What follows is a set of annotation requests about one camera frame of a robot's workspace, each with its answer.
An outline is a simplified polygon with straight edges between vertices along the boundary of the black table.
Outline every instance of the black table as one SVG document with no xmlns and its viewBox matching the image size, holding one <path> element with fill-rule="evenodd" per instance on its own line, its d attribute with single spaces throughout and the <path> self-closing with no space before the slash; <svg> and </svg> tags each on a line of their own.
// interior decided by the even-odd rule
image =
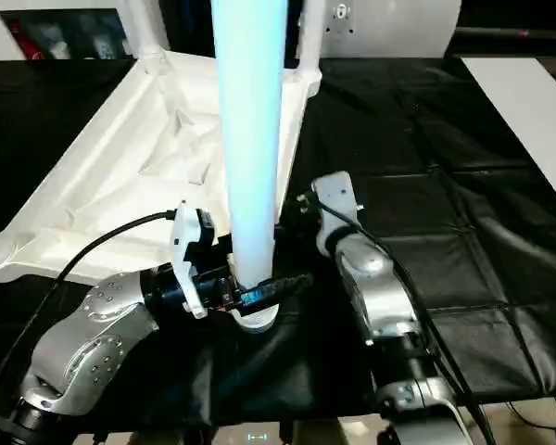
<svg viewBox="0 0 556 445">
<path fill-rule="evenodd" d="M 2 65 L 5 100 L 18 100 L 16 89 L 2 91 L 7 73 L 23 91 L 42 91 L 45 105 L 0 126 L 0 134 L 16 140 L 32 126 L 48 147 L 48 171 L 128 68 L 93 61 L 32 70 Z M 61 113 L 41 121 L 39 111 L 51 109 L 45 99 L 59 95 L 50 93 L 49 82 L 36 76 L 31 82 L 30 70 L 64 79 L 64 91 L 66 82 L 102 81 L 95 95 L 87 88 L 69 99 L 78 108 L 92 104 L 90 112 L 66 115 L 69 140 L 51 140 Z M 361 221 L 410 271 L 476 397 L 555 395 L 556 195 L 501 116 L 458 59 L 325 60 L 322 72 L 322 88 L 308 102 L 289 196 L 309 190 L 317 176 L 349 171 L 366 209 Z M 0 104 L 0 120 L 1 113 L 16 114 Z M 21 130 L 17 121 L 34 123 Z M 0 142 L 1 160 L 18 155 L 14 144 L 4 149 Z M 12 216 L 8 207 L 0 205 L 0 223 Z M 348 298 L 330 278 L 333 265 L 311 238 L 298 240 L 297 248 L 294 254 L 288 242 L 279 243 L 276 267 L 310 270 L 315 286 L 285 301 L 270 331 L 247 335 L 223 313 L 173 320 L 129 355 L 95 412 L 81 419 L 82 428 L 224 425 L 374 410 Z M 25 276 L 0 285 L 0 359 L 48 284 Z M 66 284 L 15 351 L 1 381 L 0 410 L 33 342 L 75 308 L 86 288 Z"/>
</svg>

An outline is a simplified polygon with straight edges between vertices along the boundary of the white plastic fixture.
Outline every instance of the white plastic fixture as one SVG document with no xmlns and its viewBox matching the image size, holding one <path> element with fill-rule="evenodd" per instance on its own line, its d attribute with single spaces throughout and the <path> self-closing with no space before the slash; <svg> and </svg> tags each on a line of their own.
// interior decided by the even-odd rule
<svg viewBox="0 0 556 445">
<path fill-rule="evenodd" d="M 307 99 L 319 88 L 316 67 L 310 60 L 283 73 L 276 217 Z M 0 282 L 55 277 L 98 236 L 182 200 L 209 211 L 217 235 L 229 233 L 218 85 L 213 58 L 161 51 L 138 60 L 0 234 L 11 250 Z M 170 234 L 165 221 L 132 229 L 87 255 L 68 279 L 94 285 L 167 262 Z"/>
</svg>

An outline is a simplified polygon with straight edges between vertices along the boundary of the floor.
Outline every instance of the floor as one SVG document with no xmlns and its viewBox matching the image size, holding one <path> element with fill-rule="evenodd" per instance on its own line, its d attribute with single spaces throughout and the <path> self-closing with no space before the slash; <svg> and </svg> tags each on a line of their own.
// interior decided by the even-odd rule
<svg viewBox="0 0 556 445">
<path fill-rule="evenodd" d="M 556 405 L 554 399 L 524 400 L 514 403 L 519 413 L 530 422 L 556 426 Z M 528 444 L 528 445 L 555 445 L 556 436 L 548 429 L 538 429 L 521 422 L 505 404 L 492 404 L 485 406 L 486 415 L 492 426 L 498 445 Z M 472 435 L 474 445 L 483 445 L 485 442 L 474 426 L 470 415 L 461 408 L 461 415 Z M 308 443 L 321 443 L 329 445 L 342 443 L 335 438 L 335 434 L 343 431 L 349 445 L 374 445 L 375 437 L 385 429 L 387 423 L 378 415 L 364 415 L 359 417 L 342 417 L 339 419 L 342 429 L 334 432 L 332 427 L 325 427 L 321 422 L 314 423 L 307 428 L 306 438 Z M 106 445 L 125 445 L 131 433 L 119 433 L 109 437 Z M 164 440 L 149 441 L 148 445 L 171 445 L 175 442 Z M 282 445 L 278 437 L 278 424 L 242 424 L 221 428 L 213 443 L 215 445 Z M 80 436 L 74 445 L 92 445 L 90 436 Z"/>
</svg>

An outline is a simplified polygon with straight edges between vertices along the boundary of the white panel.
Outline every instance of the white panel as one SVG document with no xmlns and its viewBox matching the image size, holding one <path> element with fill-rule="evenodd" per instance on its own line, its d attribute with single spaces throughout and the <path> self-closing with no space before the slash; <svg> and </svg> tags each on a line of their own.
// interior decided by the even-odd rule
<svg viewBox="0 0 556 445">
<path fill-rule="evenodd" d="M 556 82 L 534 58 L 464 58 L 556 190 Z"/>
</svg>

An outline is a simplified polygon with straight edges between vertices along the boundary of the black mat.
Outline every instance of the black mat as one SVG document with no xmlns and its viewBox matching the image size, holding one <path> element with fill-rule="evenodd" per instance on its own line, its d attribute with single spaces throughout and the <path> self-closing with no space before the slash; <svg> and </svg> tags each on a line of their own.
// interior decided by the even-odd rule
<svg viewBox="0 0 556 445">
<path fill-rule="evenodd" d="M 459 60 L 327 60 L 322 72 L 289 195 L 348 170 L 366 208 L 362 222 L 410 271 L 477 398 L 556 394 L 556 195 L 467 69 Z M 315 287 L 286 301 L 269 332 L 247 335 L 222 313 L 172 319 L 130 354 L 82 428 L 373 410 L 333 266 L 312 239 L 296 240 L 297 253 L 291 242 L 278 244 L 276 267 L 311 270 Z M 0 285 L 0 357 L 47 284 L 23 277 Z M 0 408 L 34 338 L 84 290 L 66 286 L 17 352 Z"/>
</svg>

